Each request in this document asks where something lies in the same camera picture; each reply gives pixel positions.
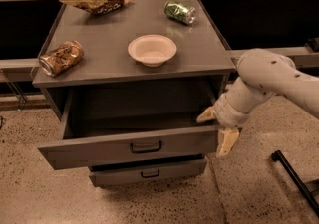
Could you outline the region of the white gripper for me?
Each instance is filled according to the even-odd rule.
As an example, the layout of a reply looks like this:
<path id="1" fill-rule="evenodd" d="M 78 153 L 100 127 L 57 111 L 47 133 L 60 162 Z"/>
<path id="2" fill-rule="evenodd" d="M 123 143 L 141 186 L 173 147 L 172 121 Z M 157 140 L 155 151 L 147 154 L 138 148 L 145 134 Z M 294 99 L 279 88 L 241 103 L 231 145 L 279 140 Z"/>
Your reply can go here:
<path id="1" fill-rule="evenodd" d="M 217 119 L 222 126 L 228 127 L 218 131 L 217 157 L 225 157 L 231 152 L 240 136 L 236 127 L 243 127 L 250 113 L 273 95 L 273 92 L 253 87 L 238 77 L 213 106 L 197 117 L 197 123 Z"/>

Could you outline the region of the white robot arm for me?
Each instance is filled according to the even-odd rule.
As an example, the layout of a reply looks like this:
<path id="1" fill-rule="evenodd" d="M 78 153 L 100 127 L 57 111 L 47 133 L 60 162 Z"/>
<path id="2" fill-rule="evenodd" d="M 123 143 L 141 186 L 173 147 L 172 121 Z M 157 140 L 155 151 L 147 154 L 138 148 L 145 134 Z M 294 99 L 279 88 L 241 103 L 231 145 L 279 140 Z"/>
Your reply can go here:
<path id="1" fill-rule="evenodd" d="M 296 69 L 288 57 L 264 49 L 243 53 L 236 63 L 238 78 L 230 89 L 197 117 L 198 123 L 217 120 L 217 157 L 227 156 L 236 144 L 250 113 L 274 94 L 284 96 L 319 117 L 319 79 Z"/>

